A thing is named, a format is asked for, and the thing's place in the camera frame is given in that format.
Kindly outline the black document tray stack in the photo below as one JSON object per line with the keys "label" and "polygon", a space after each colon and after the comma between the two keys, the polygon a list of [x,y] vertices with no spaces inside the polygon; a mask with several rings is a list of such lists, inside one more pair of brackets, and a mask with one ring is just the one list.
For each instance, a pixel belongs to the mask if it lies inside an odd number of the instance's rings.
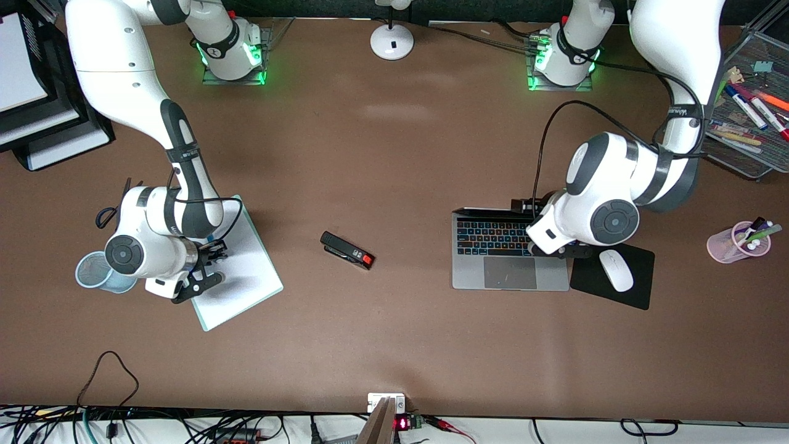
{"label": "black document tray stack", "polygon": [[84,97],[64,33],[32,0],[0,0],[0,154],[39,171],[113,140]]}

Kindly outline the white marker blue cap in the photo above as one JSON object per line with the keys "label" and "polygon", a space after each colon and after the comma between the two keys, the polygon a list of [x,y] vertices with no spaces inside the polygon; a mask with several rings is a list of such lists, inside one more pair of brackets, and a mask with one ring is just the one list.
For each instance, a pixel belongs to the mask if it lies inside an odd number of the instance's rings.
{"label": "white marker blue cap", "polygon": [[724,92],[727,93],[730,98],[737,104],[737,106],[745,112],[750,121],[758,127],[759,130],[766,130],[767,123],[764,119],[759,115],[757,110],[753,109],[752,106],[744,97],[738,92],[738,90],[730,83],[727,83],[724,86]]}

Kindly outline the white marker black cap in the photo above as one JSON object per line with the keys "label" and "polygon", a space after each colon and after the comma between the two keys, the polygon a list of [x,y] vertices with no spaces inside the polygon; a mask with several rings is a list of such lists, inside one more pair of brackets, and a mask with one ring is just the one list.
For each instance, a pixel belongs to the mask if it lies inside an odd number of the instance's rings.
{"label": "white marker black cap", "polygon": [[756,231],[759,230],[759,228],[761,228],[765,224],[766,224],[766,219],[764,219],[763,217],[758,217],[757,219],[755,219],[754,222],[751,223],[751,225],[749,225],[749,227],[747,227],[747,229],[737,231],[735,233],[736,244],[737,245],[746,244],[747,238],[752,236]]}

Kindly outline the white clipboard teal edge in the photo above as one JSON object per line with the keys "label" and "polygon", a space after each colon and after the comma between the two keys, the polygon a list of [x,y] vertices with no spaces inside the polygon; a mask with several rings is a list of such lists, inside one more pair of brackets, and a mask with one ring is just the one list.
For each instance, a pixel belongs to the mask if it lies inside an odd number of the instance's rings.
{"label": "white clipboard teal edge", "polygon": [[284,289],[253,220],[246,208],[240,208],[239,200],[235,195],[223,202],[224,220],[212,236],[225,235],[227,258],[205,267],[209,274],[220,273],[223,280],[190,300],[205,332]]}

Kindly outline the grey metal mesh tray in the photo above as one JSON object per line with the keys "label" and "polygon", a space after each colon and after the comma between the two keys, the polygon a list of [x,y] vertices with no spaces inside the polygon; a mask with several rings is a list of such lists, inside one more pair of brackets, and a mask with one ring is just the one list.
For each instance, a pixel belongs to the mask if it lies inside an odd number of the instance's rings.
{"label": "grey metal mesh tray", "polygon": [[[772,60],[773,71],[753,73],[752,65],[757,60]],[[789,44],[758,31],[744,31],[737,43],[727,46],[722,61],[724,76],[732,67],[738,67],[742,72],[745,82],[732,85],[749,103],[749,99],[755,96],[753,90],[760,90],[789,102]],[[786,129],[789,129],[789,112],[764,103]],[[789,174],[789,142],[784,141],[780,133],[758,113],[767,123],[766,130],[755,127],[746,113],[727,95],[718,107],[714,107],[712,121],[708,126],[707,141],[704,144],[708,159],[755,181],[773,172]],[[749,135],[761,140],[762,144],[756,147],[737,143],[714,135],[713,130]]]}

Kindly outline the silver laptop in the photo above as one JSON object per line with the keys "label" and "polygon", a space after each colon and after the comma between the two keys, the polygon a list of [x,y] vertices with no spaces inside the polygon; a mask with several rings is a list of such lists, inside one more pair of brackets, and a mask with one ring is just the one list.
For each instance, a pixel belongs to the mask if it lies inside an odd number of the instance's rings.
{"label": "silver laptop", "polygon": [[459,290],[570,289],[565,259],[529,250],[529,213],[493,208],[452,212],[452,287]]}

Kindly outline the white marker red cap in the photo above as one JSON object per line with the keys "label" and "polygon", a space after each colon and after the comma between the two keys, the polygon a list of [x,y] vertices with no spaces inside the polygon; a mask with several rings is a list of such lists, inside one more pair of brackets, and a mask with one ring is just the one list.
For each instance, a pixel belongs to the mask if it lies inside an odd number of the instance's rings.
{"label": "white marker red cap", "polygon": [[781,123],[774,112],[757,96],[752,96],[749,99],[750,103],[766,118],[770,125],[772,125],[779,133],[784,141],[789,142],[789,129]]}

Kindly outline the black mouse pad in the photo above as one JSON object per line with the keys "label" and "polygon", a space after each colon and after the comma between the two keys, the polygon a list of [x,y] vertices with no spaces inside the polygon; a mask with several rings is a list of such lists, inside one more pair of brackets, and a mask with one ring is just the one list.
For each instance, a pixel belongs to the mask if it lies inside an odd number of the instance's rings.
{"label": "black mouse pad", "polygon": [[[619,251],[631,269],[634,286],[627,292],[617,292],[611,286],[608,276],[603,272],[599,253],[608,249]],[[653,287],[654,265],[655,254],[652,251],[633,247],[633,245],[619,244],[609,245],[609,247],[595,247],[591,258],[574,260],[570,287],[626,306],[648,310]]]}

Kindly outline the red black clip leads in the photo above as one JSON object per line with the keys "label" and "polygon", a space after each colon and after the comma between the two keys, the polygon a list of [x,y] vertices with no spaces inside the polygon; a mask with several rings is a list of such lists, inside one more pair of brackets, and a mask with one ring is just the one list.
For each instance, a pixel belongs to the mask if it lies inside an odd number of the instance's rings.
{"label": "red black clip leads", "polygon": [[463,432],[463,430],[460,430],[459,428],[454,427],[453,424],[451,424],[450,422],[446,422],[444,419],[440,419],[440,418],[438,418],[436,416],[431,416],[431,415],[423,415],[422,419],[429,426],[432,426],[432,427],[434,427],[434,428],[436,428],[438,430],[441,430],[442,432],[446,432],[446,433],[450,433],[450,434],[454,434],[454,435],[460,435],[460,436],[470,440],[471,444],[477,444],[477,441],[476,441],[476,439],[474,437],[472,437],[471,435],[468,435],[468,433],[466,433],[466,432]]}

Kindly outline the pink mesh pen cup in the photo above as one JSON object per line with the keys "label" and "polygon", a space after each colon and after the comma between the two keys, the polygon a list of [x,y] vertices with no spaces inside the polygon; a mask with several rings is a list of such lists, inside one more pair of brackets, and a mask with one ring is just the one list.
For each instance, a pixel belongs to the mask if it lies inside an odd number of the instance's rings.
{"label": "pink mesh pen cup", "polygon": [[747,242],[742,242],[744,233],[738,234],[738,231],[747,229],[750,225],[751,222],[741,221],[734,224],[731,228],[711,236],[706,242],[708,255],[722,264],[731,264],[736,261],[767,255],[772,247],[770,236],[758,239],[758,245],[755,245],[753,248],[749,248]]}

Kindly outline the white mount plate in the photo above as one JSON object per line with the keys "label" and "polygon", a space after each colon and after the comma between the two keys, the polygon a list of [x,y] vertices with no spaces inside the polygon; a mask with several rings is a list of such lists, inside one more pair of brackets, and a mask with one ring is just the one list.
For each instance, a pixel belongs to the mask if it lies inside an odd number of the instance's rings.
{"label": "white mount plate", "polygon": [[378,402],[384,398],[394,399],[395,413],[403,415],[406,413],[406,396],[403,393],[369,393],[367,394],[367,413],[372,413],[377,407]]}

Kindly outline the black scissors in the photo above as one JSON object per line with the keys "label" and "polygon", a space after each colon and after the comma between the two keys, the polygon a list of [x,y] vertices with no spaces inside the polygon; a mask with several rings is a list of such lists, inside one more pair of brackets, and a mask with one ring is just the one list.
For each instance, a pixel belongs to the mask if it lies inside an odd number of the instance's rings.
{"label": "black scissors", "polygon": [[105,229],[107,225],[110,224],[113,220],[115,220],[115,229],[120,227],[120,220],[121,220],[121,208],[122,202],[126,194],[132,189],[134,186],[132,185],[132,178],[129,177],[126,179],[124,188],[121,192],[121,197],[115,206],[109,206],[99,210],[95,217],[95,225],[96,228]]}

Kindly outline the orange power strip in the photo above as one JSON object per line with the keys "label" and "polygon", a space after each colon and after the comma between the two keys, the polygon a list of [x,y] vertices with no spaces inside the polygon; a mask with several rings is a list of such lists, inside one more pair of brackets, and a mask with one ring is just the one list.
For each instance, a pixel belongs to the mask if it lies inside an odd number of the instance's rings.
{"label": "orange power strip", "polygon": [[265,438],[259,429],[251,427],[220,427],[209,433],[212,444],[259,444]]}

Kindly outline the yellow pen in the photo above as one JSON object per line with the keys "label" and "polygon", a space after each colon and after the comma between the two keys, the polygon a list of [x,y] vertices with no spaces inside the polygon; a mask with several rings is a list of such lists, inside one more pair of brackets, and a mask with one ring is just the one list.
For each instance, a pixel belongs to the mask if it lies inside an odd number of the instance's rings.
{"label": "yellow pen", "polygon": [[736,141],[737,143],[741,143],[741,144],[749,144],[749,146],[757,147],[762,144],[761,140],[759,140],[758,138],[751,137],[749,135],[733,133],[726,130],[713,130],[712,133],[718,137],[730,141]]}

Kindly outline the orange highlighter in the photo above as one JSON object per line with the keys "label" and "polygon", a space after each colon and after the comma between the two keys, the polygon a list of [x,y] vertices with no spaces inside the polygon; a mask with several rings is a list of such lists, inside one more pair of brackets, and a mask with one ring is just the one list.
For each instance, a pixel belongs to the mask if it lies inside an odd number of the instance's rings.
{"label": "orange highlighter", "polygon": [[778,109],[789,112],[789,102],[784,101],[781,98],[775,97],[769,93],[761,92],[760,90],[753,90],[753,94],[758,98],[763,99],[763,101],[766,102],[767,104],[771,104],[773,107],[777,107]]}

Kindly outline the blue mesh pen cup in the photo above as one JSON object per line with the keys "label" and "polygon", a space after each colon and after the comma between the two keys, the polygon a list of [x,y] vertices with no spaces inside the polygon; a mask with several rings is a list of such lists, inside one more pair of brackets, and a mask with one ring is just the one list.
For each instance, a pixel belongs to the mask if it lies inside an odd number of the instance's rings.
{"label": "blue mesh pen cup", "polygon": [[113,269],[104,251],[94,251],[82,258],[77,264],[75,279],[85,289],[107,290],[113,294],[123,294],[137,282],[137,278]]}

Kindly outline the black stapler red tip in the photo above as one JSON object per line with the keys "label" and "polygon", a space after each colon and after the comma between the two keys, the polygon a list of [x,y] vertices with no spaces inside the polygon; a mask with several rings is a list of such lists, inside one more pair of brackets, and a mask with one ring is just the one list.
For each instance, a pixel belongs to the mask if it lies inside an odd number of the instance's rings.
{"label": "black stapler red tip", "polygon": [[361,249],[357,245],[350,244],[350,242],[339,238],[329,231],[324,231],[319,241],[323,245],[324,250],[328,253],[365,270],[370,270],[374,264],[375,257],[371,253]]}

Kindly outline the white lamp base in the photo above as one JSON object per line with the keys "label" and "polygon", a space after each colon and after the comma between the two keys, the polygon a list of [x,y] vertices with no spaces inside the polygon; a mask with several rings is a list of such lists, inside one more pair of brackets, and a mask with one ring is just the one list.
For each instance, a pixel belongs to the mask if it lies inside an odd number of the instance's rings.
{"label": "white lamp base", "polygon": [[411,31],[399,23],[395,23],[395,11],[411,8],[413,0],[374,0],[375,5],[386,7],[388,16],[384,25],[373,31],[370,47],[373,53],[384,60],[400,60],[406,58],[414,48],[414,37]]}

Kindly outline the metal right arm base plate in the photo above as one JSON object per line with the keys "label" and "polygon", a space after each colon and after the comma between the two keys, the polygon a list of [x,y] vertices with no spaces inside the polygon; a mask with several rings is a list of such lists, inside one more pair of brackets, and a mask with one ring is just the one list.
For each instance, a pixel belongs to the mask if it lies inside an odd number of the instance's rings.
{"label": "metal right arm base plate", "polygon": [[265,85],[267,83],[268,65],[271,51],[285,36],[288,29],[296,17],[276,17],[271,20],[271,24],[260,29],[260,43],[249,45],[245,43],[245,50],[248,58],[258,62],[256,67],[246,73],[245,76],[234,80],[224,80],[218,78],[209,70],[209,62],[204,53],[201,52],[201,62],[205,70],[203,71],[202,83],[204,85]]}

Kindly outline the white computer mouse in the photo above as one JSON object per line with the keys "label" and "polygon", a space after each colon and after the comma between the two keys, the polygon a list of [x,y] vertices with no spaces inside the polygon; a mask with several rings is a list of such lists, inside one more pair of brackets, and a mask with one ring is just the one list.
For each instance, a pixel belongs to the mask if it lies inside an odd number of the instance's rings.
{"label": "white computer mouse", "polygon": [[634,278],[619,251],[608,249],[599,253],[600,264],[603,272],[608,276],[611,286],[617,292],[627,292],[634,286]]}

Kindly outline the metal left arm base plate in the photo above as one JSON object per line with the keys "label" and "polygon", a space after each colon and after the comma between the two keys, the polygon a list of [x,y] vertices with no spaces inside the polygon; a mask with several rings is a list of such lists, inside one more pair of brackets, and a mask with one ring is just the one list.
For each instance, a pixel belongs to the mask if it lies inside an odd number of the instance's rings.
{"label": "metal left arm base plate", "polygon": [[538,92],[591,92],[594,87],[592,73],[595,70],[594,62],[586,62],[586,76],[583,81],[576,85],[562,85],[550,81],[539,68],[545,67],[552,55],[550,46],[549,28],[535,31],[529,35],[529,39],[524,38],[529,54],[525,56],[525,71],[527,84],[530,91]]}

